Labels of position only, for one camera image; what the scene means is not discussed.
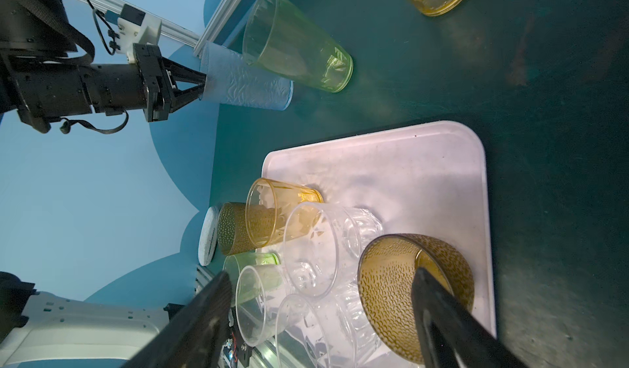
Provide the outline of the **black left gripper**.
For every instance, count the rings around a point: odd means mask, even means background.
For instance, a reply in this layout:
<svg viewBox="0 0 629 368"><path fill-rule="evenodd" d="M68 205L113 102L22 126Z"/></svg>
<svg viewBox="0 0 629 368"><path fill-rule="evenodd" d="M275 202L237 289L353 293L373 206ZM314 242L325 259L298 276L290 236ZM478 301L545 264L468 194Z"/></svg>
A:
<svg viewBox="0 0 629 368"><path fill-rule="evenodd" d="M134 64L79 65L10 55L9 109L36 131L49 132L55 122L69 126L72 116L92 113L141 110L148 122L164 121L202 98L206 74L164 58L157 46L136 44L133 52ZM172 90L170 76L197 86Z"/></svg>

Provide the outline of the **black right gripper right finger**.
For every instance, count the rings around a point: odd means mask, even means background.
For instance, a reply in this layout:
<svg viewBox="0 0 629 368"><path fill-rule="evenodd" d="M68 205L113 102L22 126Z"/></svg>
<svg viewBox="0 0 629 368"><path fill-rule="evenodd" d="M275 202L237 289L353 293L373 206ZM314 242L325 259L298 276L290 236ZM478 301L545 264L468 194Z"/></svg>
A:
<svg viewBox="0 0 629 368"><path fill-rule="evenodd" d="M525 366L424 268L414 274L411 301L424 366Z"/></svg>

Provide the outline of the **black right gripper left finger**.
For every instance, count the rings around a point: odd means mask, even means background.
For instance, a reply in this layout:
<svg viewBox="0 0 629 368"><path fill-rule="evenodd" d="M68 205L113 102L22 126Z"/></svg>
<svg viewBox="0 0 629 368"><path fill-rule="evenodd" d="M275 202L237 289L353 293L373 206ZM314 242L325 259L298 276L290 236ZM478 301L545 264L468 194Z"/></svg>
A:
<svg viewBox="0 0 629 368"><path fill-rule="evenodd" d="M125 367L217 367L229 335L229 275L221 271Z"/></svg>

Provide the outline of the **tall blue plastic glass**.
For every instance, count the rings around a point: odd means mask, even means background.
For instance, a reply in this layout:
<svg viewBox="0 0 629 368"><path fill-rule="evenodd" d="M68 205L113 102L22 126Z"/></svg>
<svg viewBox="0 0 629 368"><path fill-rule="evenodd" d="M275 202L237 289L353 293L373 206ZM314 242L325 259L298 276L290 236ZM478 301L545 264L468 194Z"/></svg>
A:
<svg viewBox="0 0 629 368"><path fill-rule="evenodd" d="M242 55L224 46L207 42L200 69L206 74L203 101L275 111L291 103L291 80L248 65Z"/></svg>

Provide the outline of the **clear faceted glass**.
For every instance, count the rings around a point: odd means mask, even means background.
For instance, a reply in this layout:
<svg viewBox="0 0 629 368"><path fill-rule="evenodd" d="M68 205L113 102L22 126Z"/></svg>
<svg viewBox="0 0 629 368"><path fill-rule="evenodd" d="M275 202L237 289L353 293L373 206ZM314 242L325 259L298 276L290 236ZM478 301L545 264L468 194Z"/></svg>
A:
<svg viewBox="0 0 629 368"><path fill-rule="evenodd" d="M356 280L360 256L382 234L368 209L304 202L288 217L283 265L298 293L322 298Z"/></svg>
<svg viewBox="0 0 629 368"><path fill-rule="evenodd" d="M280 367L360 367L382 345L355 284L320 299L287 296L278 309L275 340Z"/></svg>
<svg viewBox="0 0 629 368"><path fill-rule="evenodd" d="M275 335L279 307L293 293L282 265L247 266L240 272L235 307L245 344L256 347Z"/></svg>

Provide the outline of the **tall yellow-green glass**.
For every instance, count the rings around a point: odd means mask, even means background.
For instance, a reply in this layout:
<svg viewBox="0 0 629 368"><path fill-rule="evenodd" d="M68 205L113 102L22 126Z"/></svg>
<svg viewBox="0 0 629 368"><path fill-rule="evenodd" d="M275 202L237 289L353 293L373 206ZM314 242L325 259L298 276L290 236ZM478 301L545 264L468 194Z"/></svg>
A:
<svg viewBox="0 0 629 368"><path fill-rule="evenodd" d="M232 290L235 291L239 275L247 266L280 265L280 258L276 253L247 252L229 255L224 260L223 271L229 275Z"/></svg>

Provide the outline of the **amber dimpled glass front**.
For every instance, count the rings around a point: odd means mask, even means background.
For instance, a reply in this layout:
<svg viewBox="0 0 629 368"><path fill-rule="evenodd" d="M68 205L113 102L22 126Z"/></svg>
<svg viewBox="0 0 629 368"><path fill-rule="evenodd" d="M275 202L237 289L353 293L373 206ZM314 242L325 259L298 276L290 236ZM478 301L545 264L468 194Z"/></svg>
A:
<svg viewBox="0 0 629 368"><path fill-rule="evenodd" d="M473 308L470 265L452 245L427 235L389 234L364 249L357 281L365 314L380 340L401 358L424 364L415 327L411 288L424 268L468 311Z"/></svg>

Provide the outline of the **dark amber dimpled glass back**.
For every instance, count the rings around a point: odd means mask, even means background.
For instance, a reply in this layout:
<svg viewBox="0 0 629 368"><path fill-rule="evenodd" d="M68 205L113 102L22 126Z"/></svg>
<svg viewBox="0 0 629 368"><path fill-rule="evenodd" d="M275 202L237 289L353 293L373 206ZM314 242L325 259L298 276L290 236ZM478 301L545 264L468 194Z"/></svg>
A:
<svg viewBox="0 0 629 368"><path fill-rule="evenodd" d="M218 218L217 235L221 253L225 256L255 250L247 233L246 204L225 203Z"/></svg>

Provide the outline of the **tall green plastic glass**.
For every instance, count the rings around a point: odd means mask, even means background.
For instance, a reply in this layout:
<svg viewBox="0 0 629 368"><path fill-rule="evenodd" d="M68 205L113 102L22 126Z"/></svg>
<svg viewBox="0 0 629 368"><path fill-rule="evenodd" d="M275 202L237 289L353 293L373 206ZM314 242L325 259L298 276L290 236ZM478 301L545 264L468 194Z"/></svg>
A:
<svg viewBox="0 0 629 368"><path fill-rule="evenodd" d="M350 54L289 0L256 0L242 55L249 65L330 93L347 86L354 68Z"/></svg>

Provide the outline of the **short yellow glass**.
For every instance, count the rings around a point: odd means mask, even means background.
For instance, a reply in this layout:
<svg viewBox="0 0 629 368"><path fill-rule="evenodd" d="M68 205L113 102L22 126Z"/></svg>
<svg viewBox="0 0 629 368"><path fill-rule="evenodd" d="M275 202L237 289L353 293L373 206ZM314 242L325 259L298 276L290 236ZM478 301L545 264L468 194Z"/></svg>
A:
<svg viewBox="0 0 629 368"><path fill-rule="evenodd" d="M247 195L245 222L255 248L275 245L283 239L288 216L304 202L322 203L316 189L267 178L257 179Z"/></svg>

